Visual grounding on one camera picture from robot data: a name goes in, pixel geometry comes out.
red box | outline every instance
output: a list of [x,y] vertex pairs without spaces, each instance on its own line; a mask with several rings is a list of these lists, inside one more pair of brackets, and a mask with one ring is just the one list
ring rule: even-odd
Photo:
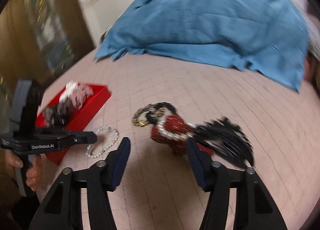
[[[97,114],[97,112],[101,109],[101,107],[105,104],[105,102],[111,97],[111,93],[109,92],[106,85],[95,85],[95,84],[87,84],[93,89],[93,96],[89,97],[84,103],[83,107],[80,110],[75,110],[73,117],[71,118],[66,130],[70,131],[83,131],[84,128],[88,125],[88,123],[92,120],[92,118]],[[63,88],[48,104],[48,106],[52,106],[59,103],[60,95],[65,91],[66,88]],[[44,127],[44,117],[42,113],[36,119],[37,127]],[[59,165],[62,161],[64,155],[68,151],[69,148],[65,150],[46,153],[46,157]]]

pearl bracelet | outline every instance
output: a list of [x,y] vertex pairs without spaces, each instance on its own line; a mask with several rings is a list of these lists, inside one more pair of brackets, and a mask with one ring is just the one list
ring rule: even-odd
[[92,155],[90,154],[90,148],[92,146],[92,144],[89,144],[88,147],[87,147],[87,152],[85,153],[87,157],[90,157],[90,158],[97,158],[97,157],[100,157],[103,155],[103,153],[105,153],[109,148],[111,148],[116,142],[117,140],[119,139],[119,132],[116,130],[116,129],[113,129],[109,126],[104,126],[104,127],[100,127],[96,130],[95,134],[98,134],[99,132],[101,131],[105,131],[105,130],[109,130],[109,131],[112,131],[115,133],[115,139],[112,141],[112,144],[108,145],[106,148],[103,148],[102,151],[96,155]]
[[[191,132],[187,132],[186,134],[177,134],[177,133],[166,131],[164,128],[164,124],[165,124],[165,121],[157,122],[157,129],[163,137],[169,140],[179,141],[179,140],[187,140],[193,137],[193,134]],[[196,128],[196,126],[191,123],[187,123],[187,125],[190,126],[191,128],[194,128],[194,129]]]

black hair tie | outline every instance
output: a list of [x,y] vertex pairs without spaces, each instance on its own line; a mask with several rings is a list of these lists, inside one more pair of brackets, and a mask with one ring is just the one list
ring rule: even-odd
[[177,114],[177,111],[176,111],[175,107],[172,104],[170,104],[168,102],[159,102],[154,107],[154,110],[149,111],[146,114],[146,118],[150,123],[152,123],[154,125],[157,124],[158,120],[155,117],[152,117],[151,115],[153,115],[160,108],[167,108],[172,114]]
[[246,169],[245,160],[254,165],[253,150],[247,136],[227,117],[197,126],[193,138],[234,166]]

blue cloth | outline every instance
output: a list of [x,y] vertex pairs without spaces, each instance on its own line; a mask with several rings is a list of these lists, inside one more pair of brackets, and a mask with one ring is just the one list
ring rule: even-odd
[[129,51],[246,67],[299,91],[307,47],[307,25],[291,0],[135,0],[95,59]]

bolt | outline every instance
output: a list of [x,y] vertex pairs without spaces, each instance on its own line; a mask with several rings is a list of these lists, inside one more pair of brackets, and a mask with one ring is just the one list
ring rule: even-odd
[[219,161],[214,161],[212,162],[212,166],[214,167],[220,167],[221,166],[221,163]]
[[106,162],[104,160],[97,162],[97,167],[104,167],[106,165]]
[[254,169],[253,168],[247,168],[247,173],[249,173],[250,175],[252,175],[252,174],[254,174],[255,173],[255,171],[254,171]]
[[66,167],[65,169],[62,170],[62,173],[63,173],[64,175],[68,175],[68,174],[71,173],[71,171],[72,171],[72,168]]

